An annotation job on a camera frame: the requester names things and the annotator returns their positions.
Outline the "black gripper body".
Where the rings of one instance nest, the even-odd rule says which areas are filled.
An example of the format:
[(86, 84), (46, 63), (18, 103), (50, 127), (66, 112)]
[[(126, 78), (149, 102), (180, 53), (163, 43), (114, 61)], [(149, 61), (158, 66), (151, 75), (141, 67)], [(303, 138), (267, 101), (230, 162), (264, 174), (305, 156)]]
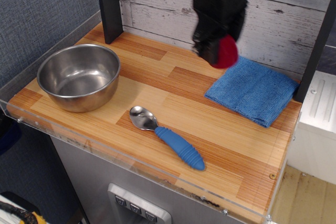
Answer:
[(247, 0), (193, 0), (198, 15), (193, 42), (211, 41), (228, 34), (229, 23), (239, 12), (245, 11)]

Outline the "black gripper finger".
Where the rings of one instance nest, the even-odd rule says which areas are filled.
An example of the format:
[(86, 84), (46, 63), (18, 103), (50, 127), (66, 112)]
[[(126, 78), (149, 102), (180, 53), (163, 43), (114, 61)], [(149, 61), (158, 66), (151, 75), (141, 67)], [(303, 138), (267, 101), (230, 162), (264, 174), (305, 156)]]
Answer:
[(218, 48), (219, 40), (217, 39), (195, 42), (193, 50), (199, 57), (207, 61), (210, 65), (216, 65), (218, 63)]
[(243, 28), (245, 20), (245, 11), (237, 13), (229, 23), (228, 34), (237, 41), (240, 37), (241, 30)]

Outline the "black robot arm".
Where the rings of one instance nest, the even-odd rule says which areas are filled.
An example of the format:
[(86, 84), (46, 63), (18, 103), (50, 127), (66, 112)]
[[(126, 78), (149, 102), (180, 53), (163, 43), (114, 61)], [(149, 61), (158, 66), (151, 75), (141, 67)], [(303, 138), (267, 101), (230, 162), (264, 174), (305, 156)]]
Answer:
[(238, 60), (236, 42), (247, 0), (193, 0), (198, 22), (193, 34), (195, 53), (212, 67), (225, 69)]

